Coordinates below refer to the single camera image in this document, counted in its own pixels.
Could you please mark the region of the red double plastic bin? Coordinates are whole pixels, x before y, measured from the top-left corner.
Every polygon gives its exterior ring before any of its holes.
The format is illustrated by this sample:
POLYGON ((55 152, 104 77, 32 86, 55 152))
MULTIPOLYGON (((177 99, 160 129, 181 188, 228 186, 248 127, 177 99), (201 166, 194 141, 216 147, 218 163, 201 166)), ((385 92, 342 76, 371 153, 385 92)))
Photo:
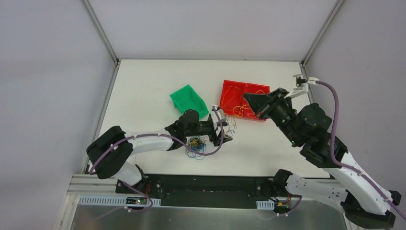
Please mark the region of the red double plastic bin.
POLYGON ((225 114, 238 118, 259 120, 243 97, 245 93, 269 93, 266 85, 224 80, 220 97, 220 108, 225 114))

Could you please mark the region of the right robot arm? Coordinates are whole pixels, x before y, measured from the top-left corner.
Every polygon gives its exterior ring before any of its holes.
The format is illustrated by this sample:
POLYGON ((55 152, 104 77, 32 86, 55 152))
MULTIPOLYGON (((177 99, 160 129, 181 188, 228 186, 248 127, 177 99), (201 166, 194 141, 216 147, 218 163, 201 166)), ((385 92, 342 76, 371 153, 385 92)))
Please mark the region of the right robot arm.
POLYGON ((300 148, 300 154, 308 162, 341 183, 340 187, 321 184, 280 169, 271 181, 275 195, 289 193, 318 201, 336 209, 364 229, 389 229, 394 226, 395 214, 391 209, 399 205, 401 195, 382 188, 364 173, 339 138, 330 140, 328 129, 332 119, 317 103, 296 111, 283 88, 266 94, 245 93, 243 96, 255 116, 271 119, 292 146, 300 148))

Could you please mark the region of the green plastic bin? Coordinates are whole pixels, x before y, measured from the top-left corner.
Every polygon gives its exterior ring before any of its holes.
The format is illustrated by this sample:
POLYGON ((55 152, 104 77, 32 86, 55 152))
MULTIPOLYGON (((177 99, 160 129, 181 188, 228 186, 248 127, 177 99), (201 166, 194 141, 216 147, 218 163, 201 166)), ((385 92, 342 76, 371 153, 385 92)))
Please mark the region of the green plastic bin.
POLYGON ((197 111, 199 118, 203 118, 209 114, 205 101, 189 84, 173 92, 169 96, 173 101, 174 107, 181 114, 187 110, 197 111))

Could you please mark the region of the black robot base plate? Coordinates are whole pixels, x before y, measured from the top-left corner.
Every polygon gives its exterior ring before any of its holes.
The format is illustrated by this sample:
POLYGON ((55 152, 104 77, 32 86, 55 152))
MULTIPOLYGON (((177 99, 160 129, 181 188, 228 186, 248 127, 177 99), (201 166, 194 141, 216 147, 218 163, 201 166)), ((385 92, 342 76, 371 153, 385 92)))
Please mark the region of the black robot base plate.
POLYGON ((166 207, 255 209, 259 201, 285 203, 289 194, 271 177, 147 174, 135 188, 166 207))

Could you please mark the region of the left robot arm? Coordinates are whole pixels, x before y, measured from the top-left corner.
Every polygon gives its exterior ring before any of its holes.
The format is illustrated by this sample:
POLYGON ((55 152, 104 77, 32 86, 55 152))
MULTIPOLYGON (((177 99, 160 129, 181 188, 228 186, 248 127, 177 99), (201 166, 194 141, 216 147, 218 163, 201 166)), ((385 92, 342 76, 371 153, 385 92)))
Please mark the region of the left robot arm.
POLYGON ((127 184, 135 194, 145 190, 146 181, 139 166, 127 159, 135 154, 150 151, 172 151, 186 147, 194 136, 207 136, 219 151, 224 143, 232 141, 226 135, 227 126, 222 109, 213 107, 206 121, 199 118, 195 110, 186 110, 174 123, 155 132, 125 132, 120 126, 113 126, 101 134, 86 149, 91 162, 90 175, 99 179, 115 178, 127 184))

